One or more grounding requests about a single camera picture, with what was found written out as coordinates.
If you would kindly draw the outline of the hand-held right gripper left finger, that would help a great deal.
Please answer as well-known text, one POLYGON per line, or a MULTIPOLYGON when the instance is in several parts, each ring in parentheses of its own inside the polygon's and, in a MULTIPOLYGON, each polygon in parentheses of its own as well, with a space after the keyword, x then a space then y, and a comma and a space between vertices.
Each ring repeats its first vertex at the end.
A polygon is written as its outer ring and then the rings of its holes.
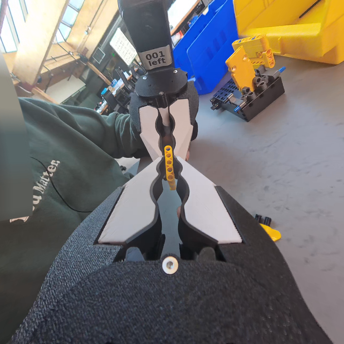
POLYGON ((157 200, 163 192, 164 159, 157 158, 127 182, 98 239, 99 244, 154 245, 162 224, 157 200))

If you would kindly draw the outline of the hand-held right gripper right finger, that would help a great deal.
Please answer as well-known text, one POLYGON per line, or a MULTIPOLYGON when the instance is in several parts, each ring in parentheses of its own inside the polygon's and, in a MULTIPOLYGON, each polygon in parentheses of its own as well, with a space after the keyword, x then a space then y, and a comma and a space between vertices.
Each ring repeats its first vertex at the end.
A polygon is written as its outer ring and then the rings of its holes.
POLYGON ((232 218, 223 204, 216 185, 181 157, 175 157, 178 166, 177 193, 182 200, 180 230, 182 240, 211 244, 242 243, 232 218))

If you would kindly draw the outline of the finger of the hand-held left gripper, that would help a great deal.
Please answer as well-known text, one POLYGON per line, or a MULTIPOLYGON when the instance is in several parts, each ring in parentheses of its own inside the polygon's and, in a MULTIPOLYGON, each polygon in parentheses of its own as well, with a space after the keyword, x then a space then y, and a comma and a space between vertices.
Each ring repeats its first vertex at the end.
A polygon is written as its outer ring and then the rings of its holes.
POLYGON ((187 161, 187 153, 193 133, 189 100, 179 99, 174 101, 169 106, 169 116, 172 125, 171 139, 174 156, 187 161))
POLYGON ((162 157, 161 134, 157 128, 157 121, 161 119, 159 111, 153 106, 144 106, 139 109, 141 126, 140 137, 152 159, 162 157))

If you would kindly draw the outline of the yellow lego beam with holes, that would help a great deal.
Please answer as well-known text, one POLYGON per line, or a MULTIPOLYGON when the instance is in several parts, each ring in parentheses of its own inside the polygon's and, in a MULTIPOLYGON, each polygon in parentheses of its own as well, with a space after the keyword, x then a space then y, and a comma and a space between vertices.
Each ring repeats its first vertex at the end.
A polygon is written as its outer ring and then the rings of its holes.
POLYGON ((176 182, 174 175, 173 167, 173 151, 170 145, 164 147, 164 156, 165 156, 165 166, 166 166, 166 180, 169 184, 170 190, 176 190, 176 182))

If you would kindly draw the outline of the yellow lego plate black pins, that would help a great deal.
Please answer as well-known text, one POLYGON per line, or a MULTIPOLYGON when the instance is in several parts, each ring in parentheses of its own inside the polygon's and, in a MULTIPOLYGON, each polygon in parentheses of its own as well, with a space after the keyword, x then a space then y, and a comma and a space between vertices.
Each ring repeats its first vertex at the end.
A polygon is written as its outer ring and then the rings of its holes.
POLYGON ((255 220, 266 231, 270 238, 276 242, 281 239, 281 233, 271 227, 272 219, 270 217, 263 217, 260 214, 255 215, 255 220))

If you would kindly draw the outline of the person's left forearm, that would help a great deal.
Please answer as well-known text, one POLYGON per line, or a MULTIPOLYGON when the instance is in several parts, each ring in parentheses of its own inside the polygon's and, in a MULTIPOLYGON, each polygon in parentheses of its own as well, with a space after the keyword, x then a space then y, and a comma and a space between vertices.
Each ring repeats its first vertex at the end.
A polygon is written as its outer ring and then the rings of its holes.
POLYGON ((88 138, 108 155, 116 159, 149 156, 129 114, 102 116, 94 110, 88 114, 88 138))

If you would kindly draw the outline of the lego model on black base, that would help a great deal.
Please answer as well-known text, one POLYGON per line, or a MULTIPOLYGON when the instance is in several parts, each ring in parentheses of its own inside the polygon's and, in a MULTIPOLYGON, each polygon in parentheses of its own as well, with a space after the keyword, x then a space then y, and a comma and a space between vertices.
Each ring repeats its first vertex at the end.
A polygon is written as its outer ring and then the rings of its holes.
POLYGON ((238 39, 232 47, 234 53, 226 60, 231 79, 210 99, 211 109, 227 110, 249 122, 284 94, 281 73, 286 68, 266 74, 275 59, 265 35, 238 39))

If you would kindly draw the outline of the whiteboard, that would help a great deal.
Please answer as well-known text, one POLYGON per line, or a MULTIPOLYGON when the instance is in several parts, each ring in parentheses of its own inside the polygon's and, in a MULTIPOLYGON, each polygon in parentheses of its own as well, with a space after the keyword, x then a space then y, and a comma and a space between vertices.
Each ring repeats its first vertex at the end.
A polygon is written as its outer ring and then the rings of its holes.
POLYGON ((134 46, 122 32, 121 28, 116 29, 114 36, 110 40, 110 46, 127 66, 130 66, 137 57, 134 46))

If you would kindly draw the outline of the blue storage bin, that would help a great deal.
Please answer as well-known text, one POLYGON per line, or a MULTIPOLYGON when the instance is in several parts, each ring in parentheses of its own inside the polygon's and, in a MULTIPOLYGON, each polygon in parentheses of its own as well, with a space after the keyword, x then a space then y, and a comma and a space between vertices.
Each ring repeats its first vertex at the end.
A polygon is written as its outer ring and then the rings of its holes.
POLYGON ((237 39, 233 1, 212 1, 175 46, 175 67, 195 78, 199 95, 211 93, 228 72, 226 60, 237 39))

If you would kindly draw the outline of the yellow storage bin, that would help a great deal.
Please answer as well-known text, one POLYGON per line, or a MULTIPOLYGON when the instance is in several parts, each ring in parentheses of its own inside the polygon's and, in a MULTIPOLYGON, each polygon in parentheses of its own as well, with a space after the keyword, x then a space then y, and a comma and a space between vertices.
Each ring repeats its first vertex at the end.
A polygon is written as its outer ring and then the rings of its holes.
POLYGON ((234 0, 233 5, 239 37, 265 35, 280 56, 343 62, 343 0, 234 0))

